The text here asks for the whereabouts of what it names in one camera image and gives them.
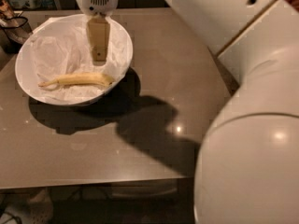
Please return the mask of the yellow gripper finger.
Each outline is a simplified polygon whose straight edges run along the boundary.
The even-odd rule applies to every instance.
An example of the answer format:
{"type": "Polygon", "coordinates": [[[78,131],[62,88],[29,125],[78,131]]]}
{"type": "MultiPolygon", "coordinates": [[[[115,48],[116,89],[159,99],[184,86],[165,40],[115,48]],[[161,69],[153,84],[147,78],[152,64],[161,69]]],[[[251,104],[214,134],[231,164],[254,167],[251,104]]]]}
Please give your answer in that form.
{"type": "Polygon", "coordinates": [[[91,55],[95,62],[107,59],[110,24],[105,17],[94,16],[87,21],[86,32],[91,55]]]}

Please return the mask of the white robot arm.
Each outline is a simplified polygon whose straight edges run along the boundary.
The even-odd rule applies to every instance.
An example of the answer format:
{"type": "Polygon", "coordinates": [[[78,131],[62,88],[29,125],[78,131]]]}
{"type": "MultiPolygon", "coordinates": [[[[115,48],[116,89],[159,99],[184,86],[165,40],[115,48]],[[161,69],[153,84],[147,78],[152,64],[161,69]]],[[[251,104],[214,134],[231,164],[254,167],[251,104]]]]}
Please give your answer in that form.
{"type": "Polygon", "coordinates": [[[238,84],[194,162],[196,224],[299,224],[299,14],[285,0],[164,0],[238,84]]]}

